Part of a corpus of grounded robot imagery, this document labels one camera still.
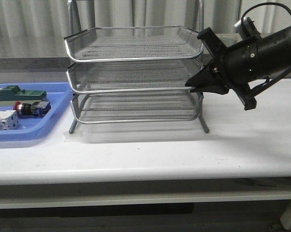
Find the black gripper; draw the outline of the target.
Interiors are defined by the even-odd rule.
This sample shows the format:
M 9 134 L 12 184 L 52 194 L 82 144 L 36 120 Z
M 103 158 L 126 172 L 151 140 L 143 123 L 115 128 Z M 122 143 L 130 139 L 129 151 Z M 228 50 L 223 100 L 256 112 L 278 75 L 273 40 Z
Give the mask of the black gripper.
M 248 98 L 249 74 L 248 65 L 245 64 L 246 46 L 254 42 L 254 38 L 226 47 L 210 28 L 206 28 L 200 32 L 198 39 L 202 40 L 213 60 L 191 77 L 185 86 L 194 87 L 191 92 L 209 92 L 220 95 L 225 95 L 229 93 L 229 89 L 232 89 L 246 111 L 256 108 L 256 100 Z

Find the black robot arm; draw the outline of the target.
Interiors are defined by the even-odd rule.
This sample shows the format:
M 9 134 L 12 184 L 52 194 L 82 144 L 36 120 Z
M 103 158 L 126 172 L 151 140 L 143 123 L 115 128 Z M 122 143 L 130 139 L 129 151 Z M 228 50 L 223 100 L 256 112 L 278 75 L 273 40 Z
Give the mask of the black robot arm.
M 224 95 L 232 89 L 247 111 L 256 108 L 255 96 L 291 73 L 291 26 L 264 38 L 251 35 L 229 47 L 210 28 L 197 38 L 212 59 L 185 83 L 194 92 Z

